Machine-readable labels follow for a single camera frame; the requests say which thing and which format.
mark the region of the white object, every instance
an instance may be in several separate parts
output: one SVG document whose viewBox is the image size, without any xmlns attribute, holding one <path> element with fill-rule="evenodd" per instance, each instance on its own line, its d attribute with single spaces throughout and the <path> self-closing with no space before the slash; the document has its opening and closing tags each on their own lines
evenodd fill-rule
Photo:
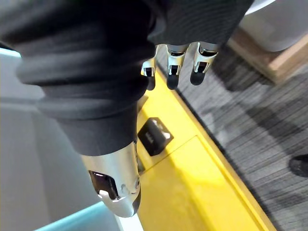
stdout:
<svg viewBox="0 0 308 231">
<path fill-rule="evenodd" d="M 266 7 L 267 5 L 271 4 L 274 1 L 275 0 L 254 0 L 254 3 L 252 3 L 252 5 L 250 6 L 245 15 L 256 12 L 262 9 L 263 7 Z"/>
<path fill-rule="evenodd" d="M 246 15 L 240 27 L 263 49 L 282 51 L 308 33 L 308 0 L 275 1 Z"/>
</svg>

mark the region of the black fingertip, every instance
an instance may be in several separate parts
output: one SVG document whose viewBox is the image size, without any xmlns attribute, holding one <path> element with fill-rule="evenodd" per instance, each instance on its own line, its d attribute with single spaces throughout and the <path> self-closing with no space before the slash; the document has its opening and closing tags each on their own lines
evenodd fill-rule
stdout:
<svg viewBox="0 0 308 231">
<path fill-rule="evenodd" d="M 192 70 L 192 74 L 191 74 L 191 83 L 195 86 L 200 85 L 203 82 L 205 73 L 199 73 L 199 72 L 194 72 L 194 70 Z"/>
<path fill-rule="evenodd" d="M 179 83 L 179 75 L 168 75 L 167 77 L 167 87 L 170 90 L 177 88 Z"/>
<path fill-rule="evenodd" d="M 148 77 L 148 79 L 149 79 L 149 84 L 147 90 L 153 90 L 155 88 L 155 76 L 150 76 Z"/>
</svg>

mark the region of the yellow edge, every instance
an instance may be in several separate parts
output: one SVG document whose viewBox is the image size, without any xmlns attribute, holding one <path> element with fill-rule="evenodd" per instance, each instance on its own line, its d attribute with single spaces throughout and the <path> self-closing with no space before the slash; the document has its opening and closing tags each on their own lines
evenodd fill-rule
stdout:
<svg viewBox="0 0 308 231">
<path fill-rule="evenodd" d="M 156 78 L 164 79 L 162 76 L 164 75 L 161 73 L 160 70 L 157 69 Z M 233 170 L 232 166 L 228 163 L 219 148 L 214 144 L 209 135 L 205 132 L 204 128 L 191 113 L 188 106 L 184 103 L 184 101 L 175 91 L 173 91 L 172 94 L 194 123 L 197 130 L 197 137 L 199 138 L 200 142 L 207 150 L 217 167 L 220 169 L 225 179 L 230 183 L 234 191 L 238 193 L 243 205 L 247 207 L 247 211 L 251 213 L 251 216 L 256 222 L 256 224 L 259 224 L 261 228 L 265 231 L 275 231 L 275 227 L 273 226 L 269 218 L 266 216 L 260 205 L 257 203 L 253 195 L 250 193 L 250 191 L 246 188 L 245 184 Z"/>
</svg>

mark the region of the wooden base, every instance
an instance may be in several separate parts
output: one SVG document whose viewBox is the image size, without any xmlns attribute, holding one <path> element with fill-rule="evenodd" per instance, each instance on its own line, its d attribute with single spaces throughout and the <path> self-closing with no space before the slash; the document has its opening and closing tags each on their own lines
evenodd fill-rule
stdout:
<svg viewBox="0 0 308 231">
<path fill-rule="evenodd" d="M 284 51 L 269 52 L 260 48 L 246 32 L 237 29 L 228 45 L 276 84 L 284 82 L 308 63 L 308 34 Z"/>
</svg>

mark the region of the teal surface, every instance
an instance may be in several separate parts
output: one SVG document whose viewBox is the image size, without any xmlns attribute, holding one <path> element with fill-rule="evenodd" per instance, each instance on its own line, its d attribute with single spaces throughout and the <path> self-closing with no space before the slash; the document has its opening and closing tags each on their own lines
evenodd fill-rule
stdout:
<svg viewBox="0 0 308 231">
<path fill-rule="evenodd" d="M 110 214 L 107 207 L 98 202 L 36 231 L 119 231 L 114 218 L 106 219 L 112 216 Z"/>
</svg>

